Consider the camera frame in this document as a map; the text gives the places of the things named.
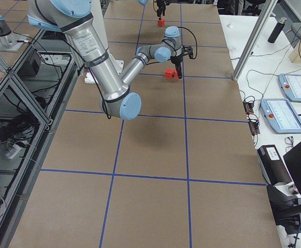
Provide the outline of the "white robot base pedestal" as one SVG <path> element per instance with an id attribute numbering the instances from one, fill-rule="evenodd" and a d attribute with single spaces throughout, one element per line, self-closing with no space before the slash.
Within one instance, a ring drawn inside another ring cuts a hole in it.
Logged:
<path id="1" fill-rule="evenodd" d="M 104 20 L 103 20 L 103 12 L 100 4 L 100 0 L 91 1 L 91 13 L 93 15 L 93 22 L 92 25 L 95 28 L 103 46 L 107 49 L 109 54 L 109 59 L 114 65 L 118 74 L 122 72 L 124 61 L 123 60 L 116 60 L 109 51 L 109 45 L 107 41 L 107 34 L 105 30 Z"/>

